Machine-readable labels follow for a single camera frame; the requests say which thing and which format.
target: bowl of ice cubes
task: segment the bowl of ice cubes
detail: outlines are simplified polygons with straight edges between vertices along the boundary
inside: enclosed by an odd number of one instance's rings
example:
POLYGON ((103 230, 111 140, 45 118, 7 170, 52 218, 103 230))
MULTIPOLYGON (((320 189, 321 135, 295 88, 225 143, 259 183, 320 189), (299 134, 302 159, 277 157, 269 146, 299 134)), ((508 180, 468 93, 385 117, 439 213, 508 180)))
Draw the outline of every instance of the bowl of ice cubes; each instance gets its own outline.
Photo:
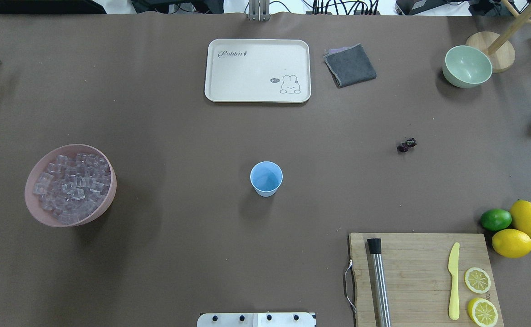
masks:
POLYGON ((45 155, 27 177, 25 204, 37 221, 52 227, 89 223, 110 207, 116 175, 99 149, 69 144, 45 155))

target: metal muddler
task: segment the metal muddler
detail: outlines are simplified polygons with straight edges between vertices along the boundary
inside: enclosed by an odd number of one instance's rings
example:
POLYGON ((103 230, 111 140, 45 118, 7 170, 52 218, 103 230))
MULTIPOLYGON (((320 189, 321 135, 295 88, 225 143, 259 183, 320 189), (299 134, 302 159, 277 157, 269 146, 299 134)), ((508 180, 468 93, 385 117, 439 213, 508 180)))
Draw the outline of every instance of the metal muddler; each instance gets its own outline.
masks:
POLYGON ((382 266, 382 254, 380 249, 380 238, 369 238, 369 251, 373 257, 373 267, 375 275, 375 298, 378 301, 378 315, 380 327, 391 327, 390 314, 388 312, 388 298, 386 296, 386 281, 384 280, 384 270, 382 266))

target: lime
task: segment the lime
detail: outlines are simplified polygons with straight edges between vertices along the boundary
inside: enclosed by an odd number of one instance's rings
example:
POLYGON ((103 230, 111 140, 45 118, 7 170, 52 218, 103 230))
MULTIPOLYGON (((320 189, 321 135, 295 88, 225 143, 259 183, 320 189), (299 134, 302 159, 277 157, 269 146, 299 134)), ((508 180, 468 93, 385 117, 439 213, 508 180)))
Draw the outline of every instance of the lime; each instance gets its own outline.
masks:
POLYGON ((483 213, 480 220, 483 228, 497 232, 506 229, 512 223, 512 215, 502 209, 491 209, 483 213))
POLYGON ((471 267, 465 272, 465 284, 471 292, 484 294, 492 287, 491 278, 485 270, 477 267, 471 267))
POLYGON ((531 237, 531 202, 519 199, 512 205, 510 213, 514 220, 514 228, 531 237))
POLYGON ((497 309, 485 298, 476 297, 467 303, 467 313, 479 327, 493 327, 497 323, 497 309))
POLYGON ((504 229, 492 237, 493 249, 508 258, 519 258, 531 251, 531 238, 516 229, 504 229))

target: wooden cutting board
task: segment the wooden cutting board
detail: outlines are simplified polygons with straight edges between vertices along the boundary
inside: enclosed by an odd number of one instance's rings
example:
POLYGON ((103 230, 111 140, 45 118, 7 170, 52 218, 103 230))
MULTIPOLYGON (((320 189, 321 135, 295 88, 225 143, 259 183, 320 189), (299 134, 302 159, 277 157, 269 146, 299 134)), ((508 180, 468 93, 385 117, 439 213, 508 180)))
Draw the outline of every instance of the wooden cutting board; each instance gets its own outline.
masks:
POLYGON ((382 239, 382 260, 390 319, 394 327, 475 327, 467 314, 467 303, 475 297, 487 298, 498 311, 496 327, 503 327, 492 266, 483 234, 351 233, 357 327, 376 327, 371 257, 368 238, 382 239), (459 242, 459 320, 448 316, 451 275, 449 253, 459 242), (463 275, 471 267, 485 270, 492 278, 486 294, 471 292, 463 275))

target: light green bowl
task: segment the light green bowl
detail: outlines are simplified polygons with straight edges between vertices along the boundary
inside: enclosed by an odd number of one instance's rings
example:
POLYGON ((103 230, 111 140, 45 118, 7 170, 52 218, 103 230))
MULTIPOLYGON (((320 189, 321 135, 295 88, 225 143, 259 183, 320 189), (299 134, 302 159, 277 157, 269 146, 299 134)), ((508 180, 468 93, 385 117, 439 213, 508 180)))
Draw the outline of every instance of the light green bowl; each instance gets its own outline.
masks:
POLYGON ((443 75, 457 87, 474 87, 492 76, 492 62, 480 50, 458 45, 445 55, 443 75))

